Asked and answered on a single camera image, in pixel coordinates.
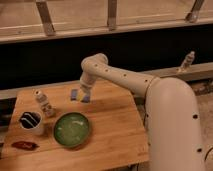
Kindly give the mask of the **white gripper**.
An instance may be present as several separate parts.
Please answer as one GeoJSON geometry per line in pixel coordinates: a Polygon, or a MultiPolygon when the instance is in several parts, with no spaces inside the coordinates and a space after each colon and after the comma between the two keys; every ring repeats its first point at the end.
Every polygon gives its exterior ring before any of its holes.
{"type": "Polygon", "coordinates": [[[78,89],[77,100],[82,101],[85,97],[85,92],[88,92],[88,95],[92,94],[92,87],[94,86],[97,80],[96,76],[83,73],[80,77],[80,88],[78,89]]]}

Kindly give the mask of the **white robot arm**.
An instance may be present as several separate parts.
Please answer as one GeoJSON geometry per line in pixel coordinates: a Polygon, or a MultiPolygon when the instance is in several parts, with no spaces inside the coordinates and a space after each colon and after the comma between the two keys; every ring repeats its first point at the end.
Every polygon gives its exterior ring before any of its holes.
{"type": "Polygon", "coordinates": [[[185,81],[112,67],[103,53],[84,58],[81,68],[85,93],[103,78],[145,99],[150,171],[206,171],[198,102],[185,81]]]}

